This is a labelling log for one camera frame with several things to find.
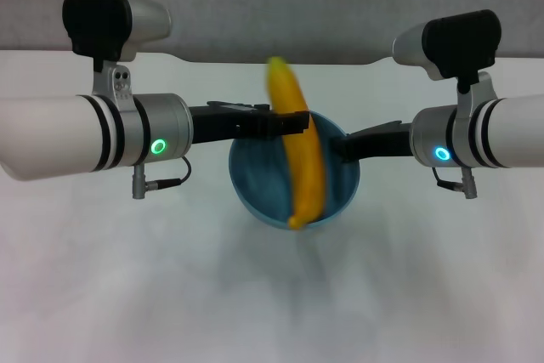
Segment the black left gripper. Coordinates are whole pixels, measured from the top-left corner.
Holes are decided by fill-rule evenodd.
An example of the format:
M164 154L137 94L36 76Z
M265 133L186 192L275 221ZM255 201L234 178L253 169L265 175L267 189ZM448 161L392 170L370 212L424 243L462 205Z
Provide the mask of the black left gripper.
M241 119L237 112L244 114ZM303 133L309 128L309 112L277 114L269 104L242 104L208 101L206 106L190 107L193 143L228 139L273 139Z

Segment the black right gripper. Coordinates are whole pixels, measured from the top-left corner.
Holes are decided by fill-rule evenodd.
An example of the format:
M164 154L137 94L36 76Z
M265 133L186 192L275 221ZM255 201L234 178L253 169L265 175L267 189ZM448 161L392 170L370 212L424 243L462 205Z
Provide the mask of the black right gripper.
M411 124L386 122L342 137L331 138L331 149L343 163L372 157L413 156Z

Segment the yellow banana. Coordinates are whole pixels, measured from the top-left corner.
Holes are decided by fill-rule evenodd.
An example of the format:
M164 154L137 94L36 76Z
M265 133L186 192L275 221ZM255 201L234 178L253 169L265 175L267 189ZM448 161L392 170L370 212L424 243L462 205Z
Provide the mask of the yellow banana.
M308 105L292 68L281 58L267 61L267 92L278 114L307 111ZM313 120L302 133L282 137L292 182L292 215L287 224L300 230L314 222L326 207L326 166Z

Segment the blue bowl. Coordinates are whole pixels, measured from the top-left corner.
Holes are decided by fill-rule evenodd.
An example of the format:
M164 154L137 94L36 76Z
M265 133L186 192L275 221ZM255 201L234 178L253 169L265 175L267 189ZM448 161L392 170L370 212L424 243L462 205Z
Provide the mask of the blue bowl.
M360 183L360 164L343 162L332 150L331 140L346 133L318 112L311 113L326 165L324 212L309 229L331 222L354 199ZM288 228L292 214L291 180L280 137L272 140L237 139L230 146L229 175L243 206L259 221L281 230Z

